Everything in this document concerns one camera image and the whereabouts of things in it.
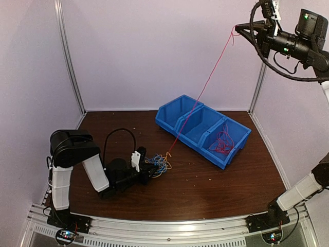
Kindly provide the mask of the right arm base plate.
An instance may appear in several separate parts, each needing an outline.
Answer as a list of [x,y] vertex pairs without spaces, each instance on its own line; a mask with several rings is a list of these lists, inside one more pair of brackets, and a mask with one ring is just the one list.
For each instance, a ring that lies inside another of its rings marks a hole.
[[261,213],[258,215],[250,214],[245,220],[250,233],[280,228],[280,226],[290,222],[290,218],[287,214],[280,216],[279,219],[274,219],[270,217],[269,213]]

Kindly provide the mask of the right aluminium frame post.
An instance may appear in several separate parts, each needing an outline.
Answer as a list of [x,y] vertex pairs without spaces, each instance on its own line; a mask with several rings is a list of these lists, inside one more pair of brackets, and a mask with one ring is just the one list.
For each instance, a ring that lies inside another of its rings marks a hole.
[[[257,1],[255,3],[255,5],[253,6],[253,8],[251,10],[250,18],[249,18],[250,24],[251,24],[251,22],[253,22],[255,12],[258,8],[260,8],[260,6],[261,6],[261,4],[259,3],[259,1]],[[254,114],[255,108],[257,106],[258,99],[259,99],[259,96],[260,96],[260,93],[261,93],[261,89],[262,89],[262,86],[263,86],[263,83],[264,83],[264,80],[265,80],[266,72],[267,72],[267,65],[264,62],[262,62],[261,66],[260,66],[260,71],[259,71],[259,74],[258,74],[258,78],[257,78],[256,87],[254,89],[254,94],[253,94],[251,104],[250,104],[250,107],[249,107],[249,110],[248,110],[248,114],[250,116],[252,116]]]

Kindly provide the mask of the aluminium frame post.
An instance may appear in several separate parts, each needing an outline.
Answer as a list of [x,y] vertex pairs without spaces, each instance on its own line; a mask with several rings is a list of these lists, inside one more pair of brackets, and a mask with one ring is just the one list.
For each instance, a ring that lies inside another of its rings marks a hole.
[[[259,1],[257,1],[255,3],[255,5],[253,6],[253,8],[251,10],[250,18],[249,18],[250,24],[251,24],[251,22],[253,22],[255,12],[258,8],[260,8],[260,6],[261,6],[261,4],[259,3]],[[264,80],[265,80],[266,72],[267,72],[267,65],[264,62],[262,62],[261,66],[260,66],[260,71],[259,71],[259,74],[258,74],[258,78],[257,78],[256,87],[254,89],[254,94],[253,94],[251,104],[250,104],[250,107],[249,107],[249,110],[248,110],[248,114],[250,116],[252,116],[254,114],[255,108],[257,106],[258,99],[259,99],[259,96],[260,96],[260,93],[261,93],[261,89],[262,89],[262,86],[263,86],[263,83],[264,83]]]
[[62,44],[64,61],[65,61],[65,65],[67,68],[68,76],[70,79],[70,83],[72,86],[72,90],[73,90],[75,99],[78,104],[79,111],[81,114],[85,114],[86,109],[85,109],[85,106],[83,103],[81,92],[79,90],[79,86],[77,83],[76,74],[75,74],[75,70],[74,70],[74,66],[73,66],[73,62],[72,62],[72,58],[71,58],[71,54],[70,54],[69,42],[67,39],[66,28],[65,28],[62,1],[54,0],[53,2],[54,2],[54,11],[55,11],[55,15],[57,18],[59,35],[60,35],[60,40],[61,40],[61,44]]

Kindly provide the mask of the blue bin middle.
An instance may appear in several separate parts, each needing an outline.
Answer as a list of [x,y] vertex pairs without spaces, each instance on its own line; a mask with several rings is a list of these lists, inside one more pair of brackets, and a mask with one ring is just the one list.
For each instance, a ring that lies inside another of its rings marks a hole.
[[193,111],[178,139],[192,149],[198,149],[202,136],[218,122],[227,117],[208,106]]

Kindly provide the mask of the blue bin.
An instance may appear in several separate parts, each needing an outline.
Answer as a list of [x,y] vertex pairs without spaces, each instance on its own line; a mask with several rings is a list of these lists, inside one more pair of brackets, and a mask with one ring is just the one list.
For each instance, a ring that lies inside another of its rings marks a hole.
[[178,139],[192,149],[198,149],[202,136],[218,122],[227,117],[208,106],[193,111]]
[[181,95],[178,98],[162,105],[156,114],[156,124],[169,133],[175,135],[178,129],[179,121],[182,117],[188,115],[193,109],[196,100],[187,95]]
[[214,165],[225,169],[246,144],[251,130],[226,118],[206,132],[200,145],[201,155]]

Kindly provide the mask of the blue bin far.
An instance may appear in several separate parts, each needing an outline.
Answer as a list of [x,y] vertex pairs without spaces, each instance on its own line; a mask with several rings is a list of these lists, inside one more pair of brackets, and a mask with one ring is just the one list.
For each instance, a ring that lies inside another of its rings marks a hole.
[[178,98],[162,105],[156,114],[156,124],[169,133],[175,135],[178,129],[179,121],[182,117],[188,115],[193,109],[196,100],[187,95],[181,95]]

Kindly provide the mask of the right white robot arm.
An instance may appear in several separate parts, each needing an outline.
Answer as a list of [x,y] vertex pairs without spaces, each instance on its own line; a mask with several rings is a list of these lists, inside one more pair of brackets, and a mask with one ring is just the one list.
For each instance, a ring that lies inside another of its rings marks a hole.
[[[253,7],[249,22],[236,25],[235,31],[253,45],[260,59],[278,75],[298,82],[317,82],[328,96],[328,52],[323,50],[327,28],[325,17],[301,9],[295,32],[286,32],[280,25],[279,12],[274,4],[259,2]],[[304,69],[311,67],[316,76],[302,78],[282,72],[280,66],[273,66],[267,61],[272,50],[298,60]],[[326,155],[310,174],[268,204],[264,223],[268,227],[276,226],[286,217],[288,210],[327,188]]]

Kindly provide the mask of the blue bin near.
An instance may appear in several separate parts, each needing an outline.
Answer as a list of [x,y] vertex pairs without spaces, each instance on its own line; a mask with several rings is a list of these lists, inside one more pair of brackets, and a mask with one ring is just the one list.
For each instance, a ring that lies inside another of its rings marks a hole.
[[251,130],[226,118],[206,132],[200,145],[201,155],[214,165],[225,169],[246,144]]

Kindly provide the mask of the front aluminium rail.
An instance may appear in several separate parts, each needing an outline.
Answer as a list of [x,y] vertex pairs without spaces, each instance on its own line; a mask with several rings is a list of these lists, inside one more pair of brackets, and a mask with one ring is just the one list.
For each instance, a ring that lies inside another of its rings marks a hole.
[[[60,246],[58,227],[47,224],[44,205],[32,204],[18,246]],[[304,205],[297,207],[299,221],[280,244],[268,244],[267,231],[250,232],[248,215],[192,221],[131,221],[92,217],[88,233],[78,233],[68,246],[320,246]]]

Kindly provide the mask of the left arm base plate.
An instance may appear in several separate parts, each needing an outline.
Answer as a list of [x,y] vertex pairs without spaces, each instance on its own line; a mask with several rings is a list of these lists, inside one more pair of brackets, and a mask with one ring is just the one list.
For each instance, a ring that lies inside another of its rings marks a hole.
[[74,214],[51,214],[47,219],[47,224],[69,230],[71,232],[89,233],[92,219],[86,216]]

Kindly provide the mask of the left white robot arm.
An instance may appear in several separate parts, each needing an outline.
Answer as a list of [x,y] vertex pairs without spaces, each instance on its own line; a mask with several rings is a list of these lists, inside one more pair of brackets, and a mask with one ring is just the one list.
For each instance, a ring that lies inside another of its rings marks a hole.
[[136,183],[146,185],[159,166],[146,158],[145,147],[134,147],[129,162],[115,158],[107,165],[100,148],[86,130],[57,130],[50,136],[47,158],[50,215],[47,223],[65,230],[88,233],[91,218],[70,212],[69,190],[75,165],[82,164],[94,190],[102,199],[124,192]]

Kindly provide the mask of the left aluminium frame post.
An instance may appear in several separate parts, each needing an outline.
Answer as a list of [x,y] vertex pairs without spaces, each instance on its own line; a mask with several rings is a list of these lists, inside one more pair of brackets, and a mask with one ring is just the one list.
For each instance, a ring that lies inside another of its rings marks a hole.
[[70,83],[72,86],[72,90],[73,90],[75,99],[78,104],[79,111],[81,114],[85,114],[86,109],[85,109],[85,106],[83,103],[81,92],[79,90],[79,86],[77,83],[76,74],[75,74],[75,70],[74,70],[74,66],[73,66],[73,62],[72,62],[72,58],[71,58],[71,54],[70,54],[69,42],[67,39],[66,28],[65,28],[62,1],[54,0],[53,2],[54,2],[54,11],[55,11],[55,15],[57,18],[59,35],[60,35],[60,40],[61,40],[61,44],[62,44],[64,61],[65,61],[65,65],[67,68],[68,76],[70,79]]

